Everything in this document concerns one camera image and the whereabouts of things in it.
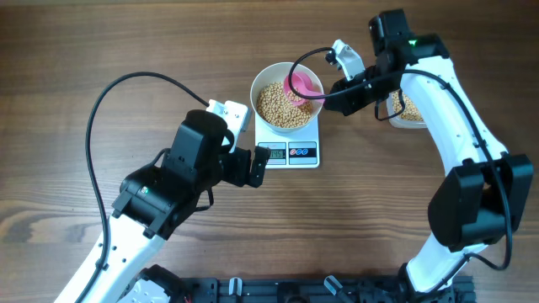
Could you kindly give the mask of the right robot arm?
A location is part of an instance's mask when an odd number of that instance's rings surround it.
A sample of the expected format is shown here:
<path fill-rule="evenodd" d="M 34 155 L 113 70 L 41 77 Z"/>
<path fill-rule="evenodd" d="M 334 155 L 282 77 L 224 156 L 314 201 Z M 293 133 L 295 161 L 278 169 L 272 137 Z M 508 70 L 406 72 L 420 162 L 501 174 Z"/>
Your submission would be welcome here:
<path fill-rule="evenodd" d="M 482 122 L 439 35 L 415 34 L 401 9 L 378 14 L 369 31 L 373 66 L 365 66 L 341 40 L 329 48 L 327 62 L 344 77 L 324 107 L 351 115 L 395 92 L 419 110 L 445 169 L 428 206 L 430 236 L 404 267 L 408 299 L 424 300 L 448 288 L 486 247 L 504 241 L 512 248 L 533 166 L 527 156 L 510 154 Z"/>

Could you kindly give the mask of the white bowl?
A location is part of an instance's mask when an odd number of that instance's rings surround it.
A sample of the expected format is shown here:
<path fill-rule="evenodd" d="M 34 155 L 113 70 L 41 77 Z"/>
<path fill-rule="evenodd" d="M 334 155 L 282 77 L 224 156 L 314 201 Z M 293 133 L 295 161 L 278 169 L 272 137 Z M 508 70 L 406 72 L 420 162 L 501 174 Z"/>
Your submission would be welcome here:
<path fill-rule="evenodd" d="M 288 76 L 288 73 L 292 67 L 291 62 L 279 62 L 275 63 L 273 65 L 267 66 L 264 70 L 262 70 L 256 78 L 253 80 L 251 90 L 250 90 L 250 100 L 251 104 L 255 113 L 255 116 L 261 118 L 264 120 L 258 113 L 256 109 L 257 105 L 257 98 L 259 96 L 260 91 L 266 87 L 267 85 L 273 83 L 273 82 L 282 82 L 284 84 L 285 78 Z M 318 117 L 318 114 L 321 112 L 322 105 L 319 102 L 308 101 L 312 105 L 313 113 L 311 119 L 305 124 L 308 125 L 310 122 L 312 122 L 315 118 Z M 299 130 L 300 128 L 304 127 L 299 126 L 295 128 L 281 128 L 278 126 L 274 126 L 270 124 L 269 122 L 265 121 L 266 125 L 269 126 L 272 130 L 275 130 L 276 132 L 292 132 L 294 130 Z"/>

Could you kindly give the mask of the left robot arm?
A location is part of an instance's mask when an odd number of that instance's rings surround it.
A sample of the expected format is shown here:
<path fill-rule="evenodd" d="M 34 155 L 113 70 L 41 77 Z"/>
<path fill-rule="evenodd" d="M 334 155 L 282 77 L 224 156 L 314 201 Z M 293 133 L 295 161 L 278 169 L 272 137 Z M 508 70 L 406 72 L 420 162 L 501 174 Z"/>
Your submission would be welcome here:
<path fill-rule="evenodd" d="M 116 302 L 170 238 L 201 207 L 198 200 L 221 181 L 257 188 L 269 151 L 235 145 L 250 114 L 188 112 L 173 144 L 120 186 L 102 236 L 57 297 L 59 302 Z"/>

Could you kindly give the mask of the pink plastic scoop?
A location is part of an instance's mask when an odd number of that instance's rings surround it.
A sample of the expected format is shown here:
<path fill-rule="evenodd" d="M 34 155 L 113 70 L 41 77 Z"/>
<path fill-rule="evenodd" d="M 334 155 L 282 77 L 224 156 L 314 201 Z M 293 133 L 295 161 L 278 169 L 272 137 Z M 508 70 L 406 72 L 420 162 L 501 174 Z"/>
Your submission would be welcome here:
<path fill-rule="evenodd" d="M 322 104 L 324 99 L 318 98 L 318 96 L 322 96 L 323 93 L 318 92 L 317 89 L 312 79 L 305 72 L 293 72 L 290 77 L 285 78 L 283 84 L 285 96 L 296 107 L 308 102 L 306 96 L 315 97 L 314 101 Z"/>

